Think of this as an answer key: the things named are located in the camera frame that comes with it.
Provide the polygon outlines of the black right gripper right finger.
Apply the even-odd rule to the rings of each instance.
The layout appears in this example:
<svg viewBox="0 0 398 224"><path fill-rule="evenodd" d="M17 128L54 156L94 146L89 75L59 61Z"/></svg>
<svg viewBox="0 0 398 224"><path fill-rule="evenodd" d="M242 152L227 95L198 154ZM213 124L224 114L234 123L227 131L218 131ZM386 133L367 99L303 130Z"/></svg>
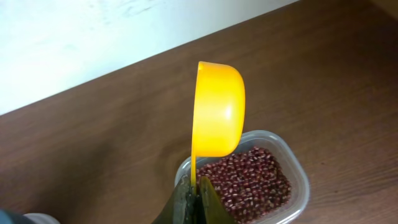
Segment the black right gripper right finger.
<svg viewBox="0 0 398 224"><path fill-rule="evenodd" d="M226 211L208 177L201 177L198 189L197 223L199 224L235 224L233 217Z"/></svg>

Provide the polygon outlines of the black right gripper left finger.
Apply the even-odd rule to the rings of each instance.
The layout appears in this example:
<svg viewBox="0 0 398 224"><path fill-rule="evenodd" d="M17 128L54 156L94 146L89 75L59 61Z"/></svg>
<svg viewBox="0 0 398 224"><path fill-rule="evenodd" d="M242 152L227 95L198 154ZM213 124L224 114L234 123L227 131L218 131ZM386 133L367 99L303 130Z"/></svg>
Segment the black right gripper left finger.
<svg viewBox="0 0 398 224"><path fill-rule="evenodd" d="M161 213L152 224L192 224L195 194L188 175L183 175Z"/></svg>

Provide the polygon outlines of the yellow plastic measuring scoop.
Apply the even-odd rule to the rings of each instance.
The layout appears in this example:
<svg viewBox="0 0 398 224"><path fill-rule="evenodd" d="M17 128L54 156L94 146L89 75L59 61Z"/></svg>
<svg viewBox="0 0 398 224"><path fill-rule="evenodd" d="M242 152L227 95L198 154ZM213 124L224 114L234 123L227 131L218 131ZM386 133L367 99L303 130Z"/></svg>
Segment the yellow plastic measuring scoop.
<svg viewBox="0 0 398 224"><path fill-rule="evenodd" d="M196 158L224 157L237 147L244 124L246 94L232 66L199 62L193 107L191 186L197 184Z"/></svg>

